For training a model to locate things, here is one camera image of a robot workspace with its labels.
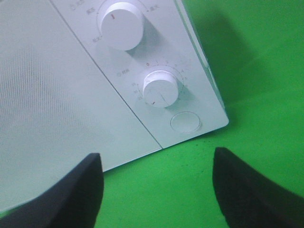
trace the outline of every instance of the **microwave oven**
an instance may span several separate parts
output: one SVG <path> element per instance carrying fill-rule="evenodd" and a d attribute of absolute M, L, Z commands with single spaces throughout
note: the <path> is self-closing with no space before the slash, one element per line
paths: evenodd
<path fill-rule="evenodd" d="M 227 124 L 181 0 L 0 1 L 0 211 Z"/>

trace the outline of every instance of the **round button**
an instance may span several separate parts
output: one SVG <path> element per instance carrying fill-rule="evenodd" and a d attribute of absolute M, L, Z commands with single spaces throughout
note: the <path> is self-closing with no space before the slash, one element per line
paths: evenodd
<path fill-rule="evenodd" d="M 103 40 L 108 46 L 127 51 L 143 38 L 143 14 L 133 4 L 118 2 L 105 12 L 101 22 Z"/>
<path fill-rule="evenodd" d="M 177 100 L 178 95 L 177 80 L 168 71 L 153 71 L 144 80 L 143 97 L 153 107 L 168 107 Z"/>
<path fill-rule="evenodd" d="M 199 129 L 200 118 L 192 112 L 181 112 L 171 119 L 171 127 L 180 133 L 191 133 Z"/>

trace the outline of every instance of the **rotary knob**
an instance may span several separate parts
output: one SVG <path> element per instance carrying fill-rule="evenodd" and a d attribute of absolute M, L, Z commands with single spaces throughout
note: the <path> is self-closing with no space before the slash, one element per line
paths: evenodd
<path fill-rule="evenodd" d="M 100 29 L 108 46 L 127 51 L 141 42 L 143 24 L 143 13 L 136 6 L 129 2 L 118 2 L 105 11 Z"/>
<path fill-rule="evenodd" d="M 144 79 L 143 97 L 153 107 L 168 107 L 177 100 L 178 95 L 177 79 L 168 71 L 153 71 Z"/>

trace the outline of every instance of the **green surface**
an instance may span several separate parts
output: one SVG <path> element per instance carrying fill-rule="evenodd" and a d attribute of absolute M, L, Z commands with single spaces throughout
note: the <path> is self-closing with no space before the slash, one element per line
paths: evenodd
<path fill-rule="evenodd" d="M 227 228 L 216 146 L 304 196 L 304 2 L 186 3 L 230 124 L 106 172 L 96 228 Z"/>

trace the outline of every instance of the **black object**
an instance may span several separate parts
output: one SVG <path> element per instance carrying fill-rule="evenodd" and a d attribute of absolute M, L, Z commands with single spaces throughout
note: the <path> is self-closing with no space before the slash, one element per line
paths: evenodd
<path fill-rule="evenodd" d="M 304 228 L 304 199 L 226 148 L 215 150 L 213 186 L 231 228 Z"/>
<path fill-rule="evenodd" d="M 0 220 L 0 228 L 93 228 L 104 191 L 100 155 L 89 154 L 41 196 Z"/>

